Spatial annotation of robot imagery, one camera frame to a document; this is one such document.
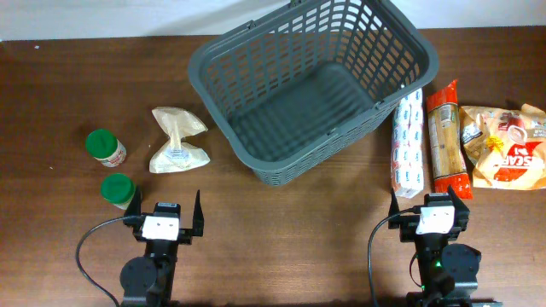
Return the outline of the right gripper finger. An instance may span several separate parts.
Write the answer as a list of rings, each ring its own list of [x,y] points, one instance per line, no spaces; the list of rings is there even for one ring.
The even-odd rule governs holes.
[[[400,213],[398,199],[395,190],[391,188],[391,204],[389,206],[388,216],[395,216]]]
[[[462,216],[462,215],[468,216],[470,213],[470,210],[464,204],[464,202],[457,196],[456,191],[452,188],[451,185],[448,186],[448,194],[455,208],[455,214],[457,216]]]

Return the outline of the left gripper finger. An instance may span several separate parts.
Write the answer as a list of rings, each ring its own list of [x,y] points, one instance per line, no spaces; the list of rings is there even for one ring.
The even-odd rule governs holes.
[[[192,218],[192,235],[202,236],[204,233],[204,215],[200,203],[200,190],[196,192],[195,206]]]
[[[135,193],[129,205],[125,210],[125,217],[129,216],[140,216],[141,215],[141,205],[142,205],[142,191],[136,186]]]

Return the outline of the white tissue pack stack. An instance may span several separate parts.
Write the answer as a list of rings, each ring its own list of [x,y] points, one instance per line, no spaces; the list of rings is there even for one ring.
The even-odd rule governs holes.
[[[424,189],[423,95],[403,97],[392,117],[391,184],[395,195],[411,199]]]

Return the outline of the beige paper bag packet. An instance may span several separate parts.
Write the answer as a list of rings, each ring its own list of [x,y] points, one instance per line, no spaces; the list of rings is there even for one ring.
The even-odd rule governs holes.
[[[169,140],[151,158],[151,173],[190,171],[210,162],[208,154],[202,148],[185,141],[187,137],[208,131],[198,117],[178,107],[157,107],[152,110],[152,114]]]

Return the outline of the green lid jar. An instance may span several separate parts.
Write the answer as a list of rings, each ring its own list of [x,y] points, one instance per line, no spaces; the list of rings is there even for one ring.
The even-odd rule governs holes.
[[[126,210],[134,198],[136,187],[128,176],[115,173],[102,181],[100,192],[106,201],[121,210]]]
[[[125,146],[112,132],[105,129],[92,131],[85,140],[87,152],[102,165],[113,168],[125,161]]]

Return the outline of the orange spaghetti packet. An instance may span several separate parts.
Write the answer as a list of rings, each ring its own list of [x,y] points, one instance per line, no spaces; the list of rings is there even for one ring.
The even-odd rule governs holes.
[[[460,139],[457,79],[426,100],[429,142],[436,193],[451,187],[460,199],[471,200],[473,193]]]

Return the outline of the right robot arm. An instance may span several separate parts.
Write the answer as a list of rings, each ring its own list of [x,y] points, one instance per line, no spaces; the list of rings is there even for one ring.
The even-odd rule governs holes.
[[[413,243],[421,279],[419,292],[408,293],[409,306],[470,306],[472,292],[478,288],[477,273],[481,252],[456,244],[467,229],[470,210],[453,188],[431,193],[424,204],[401,211],[391,192],[388,228],[398,229],[400,241]]]

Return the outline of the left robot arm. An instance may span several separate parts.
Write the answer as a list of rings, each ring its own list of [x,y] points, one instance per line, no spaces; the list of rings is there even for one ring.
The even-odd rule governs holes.
[[[167,306],[177,264],[177,250],[191,245],[204,232],[204,215],[200,192],[196,193],[192,225],[181,226],[181,206],[177,203],[158,202],[151,213],[141,212],[142,193],[125,210],[124,225],[132,228],[134,238],[145,244],[141,257],[128,261],[119,275],[124,289],[123,306]]]

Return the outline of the yellow Nescafe coffee bag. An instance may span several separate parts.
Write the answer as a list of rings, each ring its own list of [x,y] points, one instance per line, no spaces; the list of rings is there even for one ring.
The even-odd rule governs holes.
[[[459,110],[464,151],[473,163],[476,188],[545,188],[545,112],[463,106]]]

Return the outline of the grey plastic shopping basket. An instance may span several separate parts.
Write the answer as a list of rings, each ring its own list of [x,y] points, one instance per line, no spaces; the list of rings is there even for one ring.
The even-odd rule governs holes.
[[[380,126],[439,56],[389,0],[306,0],[199,47],[189,81],[261,182],[292,181]]]

